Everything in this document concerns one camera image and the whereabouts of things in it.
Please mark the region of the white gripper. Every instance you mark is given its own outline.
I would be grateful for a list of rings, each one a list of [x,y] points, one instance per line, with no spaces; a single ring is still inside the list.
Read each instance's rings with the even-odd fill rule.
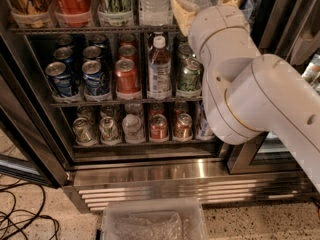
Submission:
[[[215,56],[254,55],[249,23],[236,8],[238,0],[218,0],[218,4],[224,6],[201,12],[198,5],[188,0],[170,1],[179,29],[184,36],[189,34],[189,44],[197,56],[205,50]]]

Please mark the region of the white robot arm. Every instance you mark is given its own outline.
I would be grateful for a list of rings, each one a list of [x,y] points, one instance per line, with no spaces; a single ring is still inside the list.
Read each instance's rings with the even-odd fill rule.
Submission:
[[[320,190],[320,98],[285,60],[262,54],[240,9],[171,0],[173,15],[204,67],[207,121],[222,141],[274,133]]]

